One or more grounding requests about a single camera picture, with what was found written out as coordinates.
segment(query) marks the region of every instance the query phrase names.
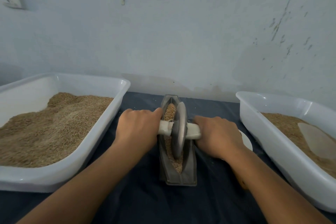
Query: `translucent plastic scoop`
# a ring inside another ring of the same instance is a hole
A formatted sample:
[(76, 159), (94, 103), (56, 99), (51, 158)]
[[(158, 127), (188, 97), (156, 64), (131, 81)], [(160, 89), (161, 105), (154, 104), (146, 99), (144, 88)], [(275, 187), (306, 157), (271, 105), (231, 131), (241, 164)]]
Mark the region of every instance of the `translucent plastic scoop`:
[(310, 150), (321, 158), (336, 159), (336, 143), (322, 130), (305, 123), (298, 123)]

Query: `grain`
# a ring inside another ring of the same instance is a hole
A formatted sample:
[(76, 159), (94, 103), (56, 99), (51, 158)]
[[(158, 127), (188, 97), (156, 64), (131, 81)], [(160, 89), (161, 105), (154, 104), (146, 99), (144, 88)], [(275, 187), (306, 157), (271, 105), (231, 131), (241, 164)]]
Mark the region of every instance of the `grain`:
[[(172, 120), (174, 119), (176, 107), (174, 104), (170, 103), (167, 107), (167, 110), (165, 112), (165, 115), (163, 116), (163, 120)], [(183, 163), (183, 152), (181, 154), (181, 157), (179, 159), (175, 159), (173, 156), (173, 153), (171, 151), (171, 136), (164, 136), (165, 142), (166, 142), (166, 151), (167, 156), (172, 163), (175, 170), (180, 174), (182, 172), (182, 163)]]
[(0, 128), (0, 166), (44, 167), (71, 154), (113, 99), (58, 93)]
[(309, 148), (298, 123), (306, 123), (296, 117), (286, 116), (279, 113), (262, 113), (274, 126), (276, 126), (285, 136), (287, 136), (300, 150), (302, 150), (312, 161), (336, 178), (336, 162), (335, 160), (321, 158), (315, 155)]

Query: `forearm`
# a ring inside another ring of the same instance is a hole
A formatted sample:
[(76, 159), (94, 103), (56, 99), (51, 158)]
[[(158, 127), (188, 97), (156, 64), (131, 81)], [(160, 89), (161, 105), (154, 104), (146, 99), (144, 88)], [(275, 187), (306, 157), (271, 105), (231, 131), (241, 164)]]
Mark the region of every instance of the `forearm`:
[(18, 223), (90, 223), (106, 196), (140, 158), (127, 152), (126, 146), (113, 144)]
[(226, 161), (243, 179), (268, 223), (330, 223), (315, 207), (248, 149), (233, 150)]

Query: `person's left arm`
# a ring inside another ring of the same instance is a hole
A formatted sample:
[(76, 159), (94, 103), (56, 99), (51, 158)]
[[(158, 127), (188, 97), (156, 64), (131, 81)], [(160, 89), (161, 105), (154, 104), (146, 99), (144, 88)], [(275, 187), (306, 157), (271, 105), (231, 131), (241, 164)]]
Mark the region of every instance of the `person's left arm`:
[(111, 147), (18, 223), (90, 223), (116, 184), (156, 144), (161, 116), (161, 108), (124, 111)]

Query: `person's left hand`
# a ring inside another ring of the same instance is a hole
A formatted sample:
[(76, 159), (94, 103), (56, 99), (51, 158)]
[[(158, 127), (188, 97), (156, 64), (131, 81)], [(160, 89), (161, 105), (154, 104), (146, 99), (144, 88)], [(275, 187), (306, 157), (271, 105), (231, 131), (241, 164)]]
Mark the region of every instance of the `person's left hand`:
[(119, 118), (113, 144), (126, 146), (132, 153), (139, 153), (142, 157), (157, 142), (162, 113), (162, 108), (153, 112), (127, 109)]

